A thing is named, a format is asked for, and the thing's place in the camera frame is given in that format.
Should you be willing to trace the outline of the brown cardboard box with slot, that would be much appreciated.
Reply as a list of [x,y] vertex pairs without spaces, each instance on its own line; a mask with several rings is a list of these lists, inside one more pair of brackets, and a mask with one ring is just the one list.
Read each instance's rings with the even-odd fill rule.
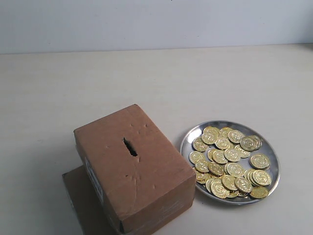
[[151,235],[194,201],[194,170],[136,104],[74,130],[63,175],[85,235]]

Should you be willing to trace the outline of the gold coin far left lower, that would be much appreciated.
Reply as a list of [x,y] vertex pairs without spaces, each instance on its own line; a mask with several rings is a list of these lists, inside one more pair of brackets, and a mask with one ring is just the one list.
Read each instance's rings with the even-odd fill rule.
[[199,151],[192,151],[189,154],[189,161],[193,164],[195,164],[196,161],[198,160],[205,160],[205,156],[203,155],[202,152]]

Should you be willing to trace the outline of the gold coin bottom right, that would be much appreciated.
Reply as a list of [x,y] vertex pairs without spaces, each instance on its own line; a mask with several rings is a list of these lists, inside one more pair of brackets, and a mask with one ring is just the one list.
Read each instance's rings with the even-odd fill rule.
[[254,187],[249,195],[255,199],[262,199],[268,196],[269,192],[266,187]]

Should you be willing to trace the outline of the gold coin dark top right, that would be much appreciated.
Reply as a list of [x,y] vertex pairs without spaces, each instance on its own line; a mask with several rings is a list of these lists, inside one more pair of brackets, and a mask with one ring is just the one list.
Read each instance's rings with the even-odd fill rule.
[[250,137],[250,136],[243,137],[240,140],[240,146],[245,151],[255,150],[256,144],[257,144],[257,142],[255,141],[255,139]]

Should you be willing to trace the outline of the gold coin right isolated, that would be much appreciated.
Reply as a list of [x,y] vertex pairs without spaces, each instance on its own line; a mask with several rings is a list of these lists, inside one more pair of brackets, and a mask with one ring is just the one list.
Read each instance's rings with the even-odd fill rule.
[[270,160],[264,154],[255,154],[251,156],[249,162],[256,169],[265,169],[270,166]]

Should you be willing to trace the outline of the gold coin top middle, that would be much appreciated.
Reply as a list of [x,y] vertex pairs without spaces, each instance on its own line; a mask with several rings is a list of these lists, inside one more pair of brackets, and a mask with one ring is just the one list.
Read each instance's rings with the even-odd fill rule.
[[231,130],[228,132],[228,139],[233,143],[240,143],[241,139],[245,137],[245,135],[239,130]]

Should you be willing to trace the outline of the round silver metal plate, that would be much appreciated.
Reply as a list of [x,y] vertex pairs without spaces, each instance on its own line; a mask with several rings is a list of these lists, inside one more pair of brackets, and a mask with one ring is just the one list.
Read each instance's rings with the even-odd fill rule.
[[[259,134],[258,132],[254,131],[250,127],[247,127],[243,124],[232,122],[232,121],[226,121],[226,120],[211,120],[211,121],[200,123],[196,125],[195,127],[191,128],[186,133],[186,135],[182,138],[182,141],[179,147],[179,151],[181,155],[187,160],[187,162],[190,165],[193,165],[189,160],[189,154],[194,150],[192,146],[192,141],[195,138],[199,137],[203,129],[207,126],[213,126],[219,129],[223,127],[230,127],[233,129],[237,129],[243,132],[244,134],[257,135],[261,138],[262,146],[259,150],[255,151],[255,153],[263,153],[269,157],[270,166],[267,172],[271,176],[272,182],[270,185],[267,186],[267,189],[268,189],[268,194],[272,195],[279,184],[280,175],[281,175],[281,167],[279,163],[279,158],[277,157],[277,154],[275,153],[274,148],[261,134]],[[207,189],[205,189],[204,186],[201,186],[199,183],[196,183],[196,189],[199,192],[201,192],[203,195],[213,200],[219,201],[221,203],[229,204],[229,205],[243,206],[243,205],[248,205],[252,203],[257,203],[260,201],[259,199],[254,199],[254,198],[251,198],[250,196],[221,199],[209,193]]]

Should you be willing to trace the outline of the gold coin bottom left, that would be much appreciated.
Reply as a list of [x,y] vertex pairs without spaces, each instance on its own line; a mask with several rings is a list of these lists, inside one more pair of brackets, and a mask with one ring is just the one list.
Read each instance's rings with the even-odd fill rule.
[[223,185],[221,180],[214,180],[211,185],[211,192],[218,198],[225,199],[229,195],[229,190],[227,190]]

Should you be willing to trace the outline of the gold coin bottom middle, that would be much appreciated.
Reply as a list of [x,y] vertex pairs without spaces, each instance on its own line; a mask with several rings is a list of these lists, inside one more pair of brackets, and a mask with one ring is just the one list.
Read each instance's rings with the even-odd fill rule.
[[250,193],[253,189],[251,182],[243,177],[235,178],[234,184],[241,192]]

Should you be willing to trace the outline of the gold coin lower right top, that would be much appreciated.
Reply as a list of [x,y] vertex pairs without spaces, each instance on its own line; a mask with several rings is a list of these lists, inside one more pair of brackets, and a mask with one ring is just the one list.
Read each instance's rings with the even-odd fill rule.
[[259,186],[268,186],[271,184],[271,176],[264,170],[255,170],[252,173],[252,178]]

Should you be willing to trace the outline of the gold coin bottom centre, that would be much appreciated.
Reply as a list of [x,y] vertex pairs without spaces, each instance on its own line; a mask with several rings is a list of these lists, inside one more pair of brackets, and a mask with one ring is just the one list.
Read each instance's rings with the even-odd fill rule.
[[235,177],[231,175],[222,176],[222,184],[225,188],[231,191],[235,191],[238,189],[235,185]]

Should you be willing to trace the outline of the gold coin left middle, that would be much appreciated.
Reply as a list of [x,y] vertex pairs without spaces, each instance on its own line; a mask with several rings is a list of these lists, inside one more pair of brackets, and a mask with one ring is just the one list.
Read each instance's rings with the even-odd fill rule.
[[195,169],[200,173],[208,173],[209,172],[209,162],[206,160],[197,160],[194,163]]

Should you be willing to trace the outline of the gold coin top left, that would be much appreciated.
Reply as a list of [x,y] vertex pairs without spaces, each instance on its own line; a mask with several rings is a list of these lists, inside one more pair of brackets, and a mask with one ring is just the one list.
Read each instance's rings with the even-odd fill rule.
[[201,139],[205,144],[214,144],[217,140],[217,136],[212,132],[205,132],[201,135]]

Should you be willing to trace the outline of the gold coin far left upper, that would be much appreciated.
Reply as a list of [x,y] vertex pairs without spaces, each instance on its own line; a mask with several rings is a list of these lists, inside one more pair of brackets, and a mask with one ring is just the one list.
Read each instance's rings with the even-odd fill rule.
[[208,145],[201,138],[195,138],[192,142],[192,146],[199,152],[205,152],[208,149]]

